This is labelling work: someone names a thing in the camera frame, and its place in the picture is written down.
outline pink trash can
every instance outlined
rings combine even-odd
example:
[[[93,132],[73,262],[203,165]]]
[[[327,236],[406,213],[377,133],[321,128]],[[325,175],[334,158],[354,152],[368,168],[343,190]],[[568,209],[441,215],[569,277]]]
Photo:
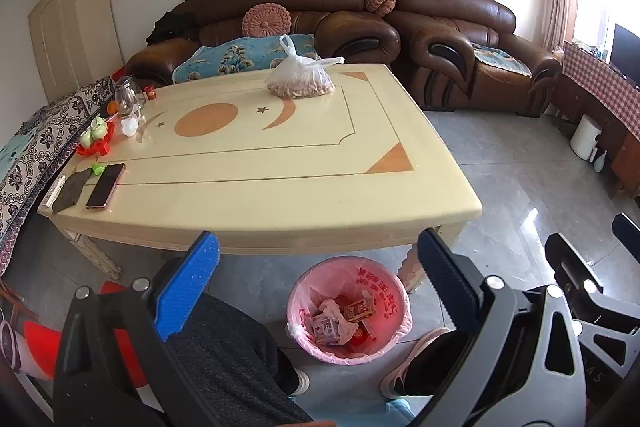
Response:
[[[369,320],[376,332],[350,353],[343,346],[318,346],[310,329],[310,318],[319,313],[326,299],[344,295],[352,302],[362,299],[363,290],[374,296],[376,314]],[[370,362],[384,355],[413,325],[409,297],[404,286],[382,264],[354,255],[332,257],[300,276],[287,305],[287,333],[318,360],[339,365]]]

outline red fruit tray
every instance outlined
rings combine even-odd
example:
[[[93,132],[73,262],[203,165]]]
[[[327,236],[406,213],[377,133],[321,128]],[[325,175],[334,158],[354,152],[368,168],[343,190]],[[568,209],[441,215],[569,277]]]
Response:
[[[111,141],[111,138],[113,137],[113,133],[115,132],[115,130],[116,130],[116,124],[114,124],[112,121],[107,121],[106,136],[101,140],[96,140],[91,145],[91,147],[89,147],[89,149],[85,149],[84,147],[82,147],[82,145],[78,144],[78,147],[76,147],[76,153],[78,153],[81,156],[95,156],[95,155],[105,156],[109,154],[109,151],[111,150],[111,147],[109,146],[109,142]]]

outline white bottle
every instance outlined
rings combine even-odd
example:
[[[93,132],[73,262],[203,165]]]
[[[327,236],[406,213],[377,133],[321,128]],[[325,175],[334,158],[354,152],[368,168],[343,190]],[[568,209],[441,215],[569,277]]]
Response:
[[[604,169],[604,158],[606,155],[607,155],[607,151],[605,151],[600,156],[598,156],[598,159],[593,162],[594,171],[602,172],[602,169]]]

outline beige cabinet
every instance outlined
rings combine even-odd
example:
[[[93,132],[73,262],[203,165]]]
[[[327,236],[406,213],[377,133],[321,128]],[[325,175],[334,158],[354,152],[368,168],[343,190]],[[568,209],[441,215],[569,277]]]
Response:
[[[124,64],[110,0],[40,0],[29,14],[29,27],[49,102]]]

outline smartphone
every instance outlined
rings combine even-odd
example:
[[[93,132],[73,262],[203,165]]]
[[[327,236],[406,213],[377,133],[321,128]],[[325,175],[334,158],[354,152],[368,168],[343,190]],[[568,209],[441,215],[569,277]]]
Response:
[[[124,172],[124,163],[116,163],[109,165],[104,169],[104,172],[100,176],[94,191],[89,196],[89,201],[86,202],[87,208],[104,208],[109,203],[109,199],[113,194],[113,189],[116,187],[120,176]]]

